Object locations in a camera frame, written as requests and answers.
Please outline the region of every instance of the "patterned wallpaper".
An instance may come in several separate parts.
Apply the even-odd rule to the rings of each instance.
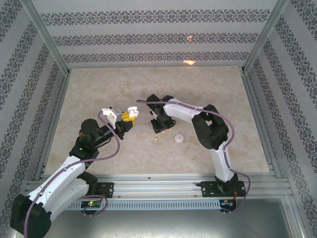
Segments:
[[[0,237],[14,197],[34,179],[64,81],[47,46],[18,0],[1,0]]]
[[[35,0],[69,68],[243,65],[276,0]]]
[[[316,4],[290,1],[249,77],[279,169],[309,237],[317,237]]]

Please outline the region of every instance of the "purple cable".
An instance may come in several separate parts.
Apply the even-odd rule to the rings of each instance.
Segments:
[[[231,166],[229,165],[229,162],[228,162],[228,158],[227,158],[227,154],[226,154],[226,151],[225,149],[228,147],[228,145],[233,141],[233,138],[234,138],[234,135],[235,135],[235,130],[234,130],[234,127],[233,127],[233,124],[229,121],[228,118],[226,118],[225,116],[219,114],[219,113],[215,113],[213,111],[209,111],[209,110],[204,110],[204,109],[200,109],[200,108],[197,108],[197,107],[194,107],[194,106],[189,106],[187,104],[184,104],[184,103],[180,103],[180,102],[146,102],[144,100],[137,100],[136,101],[137,103],[145,103],[145,104],[173,104],[173,105],[180,105],[180,106],[183,106],[183,107],[186,107],[186,108],[189,108],[189,109],[192,109],[192,110],[196,110],[198,112],[203,112],[203,113],[210,113],[210,114],[213,114],[215,116],[218,116],[222,119],[224,119],[230,126],[231,130],[232,130],[232,136],[231,138],[228,140],[228,142],[224,145],[223,147],[223,155],[224,155],[224,160],[225,160],[225,163],[228,167],[228,169],[230,171],[232,171],[233,173],[236,173],[238,175],[242,175],[242,176],[245,176],[247,179],[248,179],[248,182],[249,182],[249,185],[248,185],[248,188],[247,188],[247,191],[246,191],[246,195],[243,197],[240,205],[234,210],[232,211],[232,213],[236,212],[240,207],[241,205],[245,202],[248,194],[249,194],[249,191],[250,191],[250,187],[251,187],[251,179],[250,177],[247,175],[247,174],[244,174],[244,173],[241,173],[241,172],[237,172],[235,171],[234,169],[231,168]]]
[[[118,154],[119,150],[120,150],[120,142],[119,142],[119,138],[118,136],[116,135],[116,133],[114,132],[114,130],[112,129],[112,127],[110,125],[108,125],[108,123],[103,120],[101,118],[101,113],[103,113],[102,111],[100,111],[98,113],[98,118],[100,121],[102,121],[106,127],[108,127],[108,129],[112,132],[115,140],[117,141],[117,150],[110,156],[107,156],[107,157],[103,157],[103,158],[98,158],[98,159],[88,159],[88,160],[81,160],[81,161],[77,161],[75,163],[72,163],[68,166],[66,166],[63,170],[60,170],[58,171],[58,173],[56,173],[56,175],[54,175],[46,184],[45,186],[41,189],[41,191],[38,193],[38,195],[35,197],[35,199],[33,200],[33,202],[31,203],[30,207],[29,207],[29,210],[28,212],[26,213],[26,217],[25,217],[25,222],[24,222],[24,237],[27,238],[28,237],[28,223],[29,223],[29,218],[30,218],[30,214],[31,214],[31,210],[32,208],[34,207],[36,201],[39,199],[39,197],[41,197],[43,195],[43,192],[45,191],[45,189],[54,181],[54,179],[56,179],[61,173],[65,172],[66,170],[68,170],[70,167],[74,166],[74,165],[77,165],[77,164],[80,164],[80,163],[85,163],[85,162],[90,162],[90,161],[100,161],[100,160],[108,160],[108,159],[111,159],[112,157],[116,156],[116,154]]]

